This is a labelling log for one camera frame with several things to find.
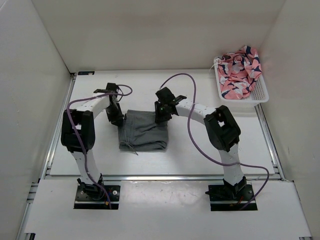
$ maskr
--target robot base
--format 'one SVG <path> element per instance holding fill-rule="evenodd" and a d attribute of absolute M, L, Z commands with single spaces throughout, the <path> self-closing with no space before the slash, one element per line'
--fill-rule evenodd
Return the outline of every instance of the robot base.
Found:
<path fill-rule="evenodd" d="M 230 196 L 224 185 L 209 185 L 209 191 L 205 194 L 210 196 L 211 211 L 238 211 L 247 201 L 254 196 L 252 185 L 247 184 L 236 197 Z M 258 210 L 256 201 L 253 200 L 242 211 Z"/>
<path fill-rule="evenodd" d="M 104 188 L 109 193 L 112 210 L 118 210 L 120 199 L 120 186 L 105 185 Z M 100 199 L 93 199 L 82 191 L 82 187 L 80 185 L 78 185 L 76 190 L 73 208 L 110 210 L 110 206 L 105 195 L 102 196 Z"/>

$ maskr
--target gray cloth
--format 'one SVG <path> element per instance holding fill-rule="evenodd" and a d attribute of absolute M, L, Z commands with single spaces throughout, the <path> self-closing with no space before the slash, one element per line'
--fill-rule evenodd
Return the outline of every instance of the gray cloth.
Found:
<path fill-rule="evenodd" d="M 118 127 L 119 148 L 137 152 L 164 150 L 168 144 L 168 124 L 155 123 L 155 112 L 128 110 Z"/>

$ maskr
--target white table surface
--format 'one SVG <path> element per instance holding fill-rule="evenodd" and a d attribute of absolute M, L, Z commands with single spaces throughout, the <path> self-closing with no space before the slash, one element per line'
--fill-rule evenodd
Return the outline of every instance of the white table surface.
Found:
<path fill-rule="evenodd" d="M 71 99 L 92 96 L 96 89 L 104 89 L 107 83 L 126 84 L 133 88 L 130 96 L 123 97 L 120 106 L 123 113 L 128 109 L 154 111 L 155 95 L 160 85 L 170 76 L 180 72 L 191 74 L 197 86 L 198 103 L 219 107 L 221 105 L 217 83 L 208 70 L 128 70 L 96 71 L 94 75 L 77 76 Z M 174 95 L 193 96 L 193 84 L 187 76 L 178 76 L 166 85 Z M 239 158 L 242 163 L 266 167 L 274 173 L 257 114 L 252 111 L 234 113 L 240 129 Z M 187 132 L 187 118 L 173 116 L 168 122 L 169 143 L 163 152 L 121 152 L 118 129 L 108 122 L 105 112 L 95 119 L 96 140 L 93 154 L 96 165 L 103 175 L 222 175 L 223 168 L 204 158 L 193 146 Z M 220 161 L 218 151 L 211 145 L 206 128 L 195 121 L 191 131 L 198 145 L 214 159 Z M 245 174 L 265 174 L 263 169 L 242 168 Z M 55 150 L 51 175 L 79 175 L 75 159 L 62 146 L 60 140 Z"/>
<path fill-rule="evenodd" d="M 41 180 L 35 240 L 298 240 L 310 231 L 292 182 L 270 181 L 257 211 L 210 211 L 207 181 L 122 181 L 118 210 L 73 209 L 77 181 Z M 262 181 L 253 182 L 256 192 Z"/>

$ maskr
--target white plastic basket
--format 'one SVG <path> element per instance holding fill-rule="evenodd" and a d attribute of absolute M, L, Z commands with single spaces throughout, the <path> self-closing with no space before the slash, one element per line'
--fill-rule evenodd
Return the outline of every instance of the white plastic basket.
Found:
<path fill-rule="evenodd" d="M 223 105 L 226 105 L 227 107 L 232 109 L 252 108 L 257 104 L 265 103 L 269 100 L 269 94 L 268 94 L 265 80 L 262 74 L 260 75 L 259 79 L 256 81 L 254 90 L 250 93 L 248 97 L 245 97 L 239 100 L 225 99 L 221 95 L 220 81 L 218 77 L 218 63 L 217 63 L 218 59 L 219 57 L 214 58 L 214 71 L 215 71 L 215 78 L 216 78 L 219 97 Z"/>

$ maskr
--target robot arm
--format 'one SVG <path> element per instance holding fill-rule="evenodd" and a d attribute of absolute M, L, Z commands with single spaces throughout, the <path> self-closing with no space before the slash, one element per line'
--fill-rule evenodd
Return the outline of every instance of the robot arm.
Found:
<path fill-rule="evenodd" d="M 164 87 L 156 93 L 158 101 L 155 104 L 155 121 L 168 121 L 172 115 L 189 117 L 193 102 L 185 96 L 175 97 Z M 239 135 L 238 124 L 226 106 L 219 108 L 208 107 L 196 103 L 191 119 L 205 125 L 211 144 L 218 149 L 224 171 L 223 182 L 233 196 L 243 189 L 247 182 L 239 164 L 238 156 Z"/>
<path fill-rule="evenodd" d="M 94 99 L 88 100 L 76 109 L 71 109 L 70 113 L 72 120 L 82 139 L 87 155 L 87 170 L 92 179 L 103 185 L 102 174 L 98 171 L 94 154 L 93 146 L 95 144 L 95 125 L 94 119 L 103 111 L 106 111 L 109 122 L 113 125 L 121 126 L 123 124 L 123 117 L 116 95 L 106 95 L 97 97 L 101 94 L 118 93 L 119 87 L 115 83 L 108 83 L 106 89 L 97 89 L 93 93 Z M 71 126 L 67 111 L 63 113 L 62 129 L 61 129 L 61 143 L 66 146 L 67 150 L 71 152 L 74 157 L 81 177 L 78 179 L 83 191 L 93 198 L 98 198 L 101 195 L 101 189 L 97 187 L 94 182 L 88 177 L 85 169 L 85 156 L 77 136 Z"/>

